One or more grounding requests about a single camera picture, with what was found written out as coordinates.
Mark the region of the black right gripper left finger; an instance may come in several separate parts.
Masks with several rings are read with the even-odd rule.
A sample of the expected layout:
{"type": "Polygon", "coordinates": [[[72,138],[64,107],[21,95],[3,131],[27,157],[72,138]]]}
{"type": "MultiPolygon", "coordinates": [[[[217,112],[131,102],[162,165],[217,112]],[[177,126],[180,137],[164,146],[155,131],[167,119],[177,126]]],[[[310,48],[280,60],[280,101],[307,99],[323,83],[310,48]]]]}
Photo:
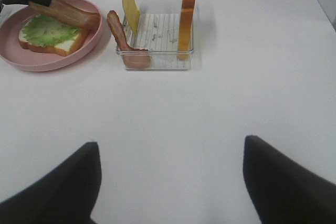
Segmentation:
{"type": "Polygon", "coordinates": [[[94,223],[101,186],[97,142],[87,142],[47,175],[1,202],[1,223],[94,223]]]}

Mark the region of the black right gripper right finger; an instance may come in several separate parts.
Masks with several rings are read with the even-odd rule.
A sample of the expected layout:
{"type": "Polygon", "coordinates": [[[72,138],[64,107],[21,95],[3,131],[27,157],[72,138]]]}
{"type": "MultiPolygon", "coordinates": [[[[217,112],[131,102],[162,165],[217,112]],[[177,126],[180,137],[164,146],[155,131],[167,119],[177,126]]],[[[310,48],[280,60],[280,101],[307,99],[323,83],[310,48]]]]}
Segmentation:
{"type": "Polygon", "coordinates": [[[335,184],[261,138],[245,138],[243,178],[261,223],[335,223],[335,184]]]}

